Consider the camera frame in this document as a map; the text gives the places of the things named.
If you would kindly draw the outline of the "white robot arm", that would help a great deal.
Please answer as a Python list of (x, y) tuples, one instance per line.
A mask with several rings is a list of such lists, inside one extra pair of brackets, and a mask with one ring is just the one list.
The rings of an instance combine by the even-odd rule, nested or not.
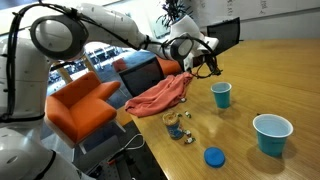
[(34, 20), (23, 36), (20, 23), (35, 6), (14, 13), (1, 41), (0, 179), (95, 180), (40, 140), (52, 64), (78, 60), (86, 44), (102, 42), (148, 50), (185, 67), (189, 59), (213, 54), (219, 40), (203, 35), (187, 15), (175, 20), (168, 40), (159, 42), (141, 33), (130, 17), (101, 5), (44, 6), (54, 13)]

